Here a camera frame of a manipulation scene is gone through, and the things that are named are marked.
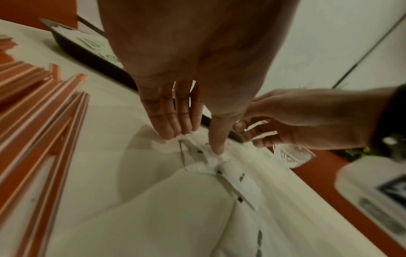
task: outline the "hand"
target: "hand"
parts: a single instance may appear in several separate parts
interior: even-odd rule
[[[256,147],[292,144],[310,149],[367,146],[395,88],[369,91],[274,90],[255,99],[237,122]],[[258,121],[267,121],[244,132]],[[255,137],[276,131],[276,135]]]
[[[298,0],[98,3],[106,37],[158,134],[171,139],[196,131],[205,104],[212,113],[209,143],[221,154],[230,128],[262,86]]]

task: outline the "black tray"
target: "black tray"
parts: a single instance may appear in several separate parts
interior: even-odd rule
[[[93,68],[104,75],[122,83],[125,86],[128,86],[132,89],[137,90],[137,85],[131,78],[130,74],[128,74],[124,69],[117,67],[116,65],[108,62],[107,60],[103,59],[102,57],[94,54],[93,52],[87,50],[86,48],[76,44],[72,40],[66,38],[64,35],[60,34],[56,30],[54,30],[54,27],[61,26],[63,28],[69,29],[69,30],[76,30],[74,28],[71,28],[69,26],[65,26],[63,24],[57,23],[50,21],[48,19],[40,19],[42,24],[52,33],[52,36],[55,38],[55,41],[58,43],[58,45],[64,50],[66,53],[71,55],[73,58],[77,59],[78,61],[82,62],[83,64],[89,66],[90,68]],[[207,117],[206,115],[202,116],[202,121],[201,124],[205,127],[210,126],[210,121],[211,119]],[[228,135],[229,138],[242,143],[241,136],[235,132],[235,131],[230,131],[230,134]]]

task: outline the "sleeve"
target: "sleeve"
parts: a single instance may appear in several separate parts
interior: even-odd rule
[[[406,160],[406,84],[399,86],[381,114],[371,148],[395,161]]]

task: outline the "white table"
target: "white table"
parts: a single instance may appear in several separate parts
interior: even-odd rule
[[[16,59],[43,67],[58,64],[64,80],[77,73],[88,76],[82,90],[91,95],[90,104],[52,236],[119,208],[182,168],[174,151],[177,140],[157,137],[135,92],[75,61],[48,31],[0,20],[0,34],[17,42],[9,52]],[[207,129],[200,128],[193,138],[207,140]],[[261,187],[265,199],[259,212],[269,227],[289,238],[303,256],[384,256],[271,152],[231,140],[227,151],[250,168]],[[152,156],[153,162],[145,162]]]

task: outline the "table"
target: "table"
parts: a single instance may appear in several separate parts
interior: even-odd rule
[[[89,108],[48,247],[53,237],[120,208],[182,168],[177,139],[165,142],[157,136],[136,92],[72,59],[50,32],[0,20],[0,34],[19,45],[9,52],[16,59],[42,67],[58,64],[64,80],[77,73],[88,76],[81,89],[91,96]],[[204,142],[207,132],[200,128],[192,137]],[[271,152],[234,141],[227,141],[226,150],[249,167],[260,186],[258,212],[269,228],[288,238],[302,256],[384,256]]]

